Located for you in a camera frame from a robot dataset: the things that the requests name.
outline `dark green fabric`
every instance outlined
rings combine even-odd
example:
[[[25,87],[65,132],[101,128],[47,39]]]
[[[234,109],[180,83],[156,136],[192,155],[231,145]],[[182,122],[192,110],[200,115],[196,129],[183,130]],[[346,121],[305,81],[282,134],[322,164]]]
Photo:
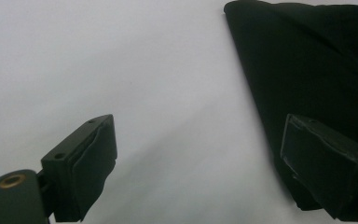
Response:
[[[320,208],[281,160],[283,129],[298,114],[358,142],[358,6],[236,1],[225,12],[277,171],[298,207]]]

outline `screw hole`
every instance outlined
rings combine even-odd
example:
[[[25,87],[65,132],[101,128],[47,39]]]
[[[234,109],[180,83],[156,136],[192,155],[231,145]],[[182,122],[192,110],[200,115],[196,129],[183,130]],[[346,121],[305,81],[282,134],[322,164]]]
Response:
[[[59,160],[59,159],[62,159],[64,156],[65,156],[65,153],[59,153],[59,154],[55,155],[54,158]]]
[[[24,181],[25,175],[11,175],[0,182],[1,189],[10,189]]]

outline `white background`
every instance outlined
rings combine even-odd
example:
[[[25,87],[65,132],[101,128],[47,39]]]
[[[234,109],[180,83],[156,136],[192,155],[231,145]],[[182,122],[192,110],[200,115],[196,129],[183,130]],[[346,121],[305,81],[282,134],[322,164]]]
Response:
[[[0,175],[111,113],[117,166],[86,224],[339,223],[275,174],[227,2],[0,1]]]

